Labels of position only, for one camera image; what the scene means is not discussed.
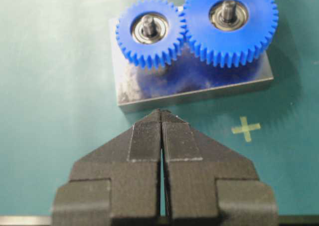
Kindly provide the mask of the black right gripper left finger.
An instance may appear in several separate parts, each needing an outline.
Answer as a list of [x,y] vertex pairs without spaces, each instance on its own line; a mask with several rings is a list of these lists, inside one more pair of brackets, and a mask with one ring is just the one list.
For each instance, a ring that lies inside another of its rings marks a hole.
[[56,193],[54,226],[152,226],[160,214],[161,112],[74,163]]

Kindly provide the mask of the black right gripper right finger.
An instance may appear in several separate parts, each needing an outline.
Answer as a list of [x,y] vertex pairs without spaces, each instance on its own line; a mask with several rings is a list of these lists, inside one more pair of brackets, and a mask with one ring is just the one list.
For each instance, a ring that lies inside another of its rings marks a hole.
[[275,226],[274,192],[248,158],[161,112],[167,213],[174,226]]

